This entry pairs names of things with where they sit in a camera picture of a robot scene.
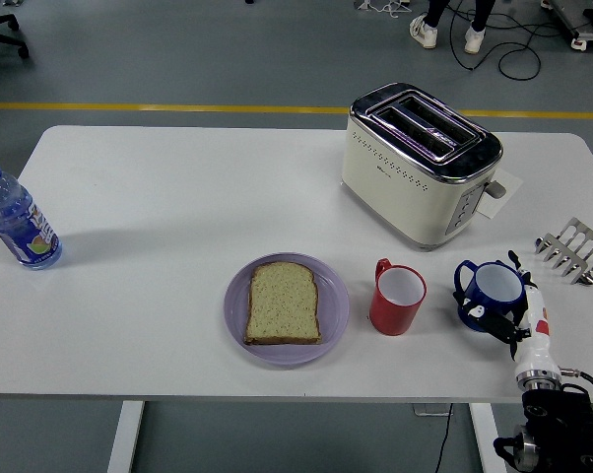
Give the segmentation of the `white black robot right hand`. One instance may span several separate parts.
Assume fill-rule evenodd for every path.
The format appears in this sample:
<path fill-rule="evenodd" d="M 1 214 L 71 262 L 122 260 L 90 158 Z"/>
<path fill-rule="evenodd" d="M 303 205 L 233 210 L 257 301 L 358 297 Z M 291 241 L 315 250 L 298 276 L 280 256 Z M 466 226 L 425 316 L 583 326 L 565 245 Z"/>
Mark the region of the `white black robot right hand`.
<path fill-rule="evenodd" d="M 510 264 L 499 260 L 459 263 L 453 293 L 459 318 L 469 328 L 509 346 L 521 390 L 558 390 L 561 373 L 550 353 L 543 296 L 517 254 L 510 250 L 508 258 Z"/>

